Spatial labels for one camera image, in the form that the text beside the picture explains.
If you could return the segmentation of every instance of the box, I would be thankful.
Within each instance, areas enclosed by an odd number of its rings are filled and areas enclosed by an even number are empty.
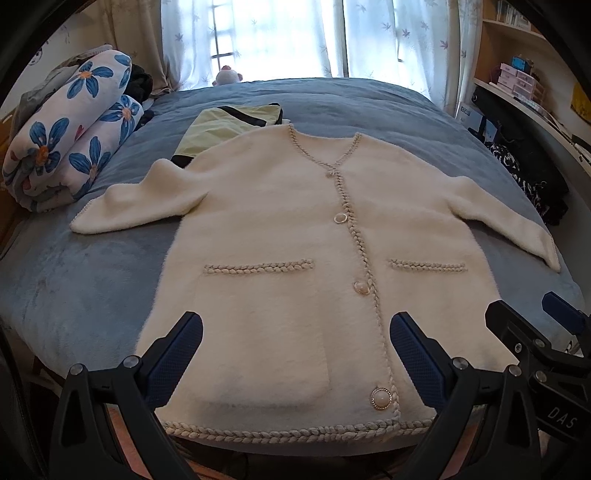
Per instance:
[[[509,75],[513,77],[517,77],[517,69],[513,68],[511,65],[507,65],[506,63],[501,63],[501,70],[503,72],[507,72]]]
[[[536,91],[528,92],[527,90],[520,87],[519,85],[515,85],[513,87],[513,93],[516,93],[517,95],[521,95],[521,96],[527,98],[528,100],[533,100],[534,102],[539,103],[540,105],[541,105],[542,101],[544,100],[543,94],[540,94]]]
[[[528,60],[524,60],[520,57],[513,57],[513,59],[511,60],[511,65],[514,66],[517,70],[521,70],[522,72],[531,72],[531,62],[529,62]]]
[[[524,82],[529,83],[530,85],[535,85],[536,83],[538,83],[538,81],[531,75],[528,75],[526,72],[522,72],[520,70],[517,70],[517,78],[519,78],[519,80],[523,80]]]
[[[544,94],[544,87],[542,87],[538,82],[531,84],[518,78],[515,85],[535,95],[542,96]]]
[[[507,95],[513,96],[513,89],[506,87],[502,83],[493,83],[493,85],[497,87],[499,90],[505,92]]]
[[[498,83],[505,85],[507,88],[513,89],[513,87],[517,85],[517,77],[514,77],[507,72],[501,72]]]
[[[460,103],[460,108],[457,111],[457,119],[470,132],[479,132],[480,125],[483,119],[482,113],[473,105]],[[489,121],[486,121],[484,130],[485,142],[492,142],[496,137],[496,127]]]

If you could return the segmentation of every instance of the curtain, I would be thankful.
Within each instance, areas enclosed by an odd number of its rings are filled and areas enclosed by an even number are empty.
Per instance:
[[[361,77],[416,90],[453,115],[469,93],[482,0],[162,3],[177,88],[209,86],[225,64],[247,81]]]
[[[210,86],[226,62],[246,80],[332,76],[317,0],[163,0],[162,17],[165,60],[182,89]]]
[[[108,43],[129,55],[152,76],[153,95],[169,92],[172,87],[163,61],[160,1],[99,0]]]

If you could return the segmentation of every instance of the sheer curtain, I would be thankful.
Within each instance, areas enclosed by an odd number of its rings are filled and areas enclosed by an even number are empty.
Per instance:
[[[246,81],[362,77],[454,114],[467,94],[482,0],[161,0],[178,89],[228,64]]]

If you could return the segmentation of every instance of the black trim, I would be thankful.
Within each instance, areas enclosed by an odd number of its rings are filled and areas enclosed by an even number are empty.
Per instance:
[[[279,105],[279,103],[277,103],[277,102],[269,103],[269,105],[275,105],[275,106],[281,107],[281,105]],[[281,125],[282,123],[283,123],[283,108],[281,108],[279,110],[279,117],[277,117],[277,122],[275,122],[275,124]]]
[[[235,108],[231,107],[231,106],[219,106],[218,107],[220,110],[223,110],[224,112],[228,113],[229,115],[232,115],[235,118],[238,118],[241,122],[244,122],[246,124],[249,125],[254,125],[255,127],[265,127],[267,125],[267,122],[265,122],[264,120],[261,120],[260,118],[257,118],[255,116],[250,116],[247,115],[243,112],[241,112],[240,110],[236,110]]]
[[[174,163],[177,167],[185,168],[187,165],[191,163],[191,160],[195,157],[189,157],[188,155],[173,155],[170,159],[172,163]]]

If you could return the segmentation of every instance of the white cardigan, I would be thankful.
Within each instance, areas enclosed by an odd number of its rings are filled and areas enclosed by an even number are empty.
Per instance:
[[[515,362],[485,326],[499,293],[460,218],[560,271],[543,227],[474,181],[359,134],[319,138],[280,125],[210,148],[185,170],[157,160],[140,184],[89,202],[72,230],[172,215],[184,218],[137,353],[186,310],[201,315],[203,342],[157,414],[169,433],[236,449],[285,454],[277,444],[311,443],[322,455],[329,445],[318,442],[341,442],[345,454],[342,442],[380,450],[377,442],[393,448],[425,431],[434,411],[389,339],[397,312],[475,367]]]

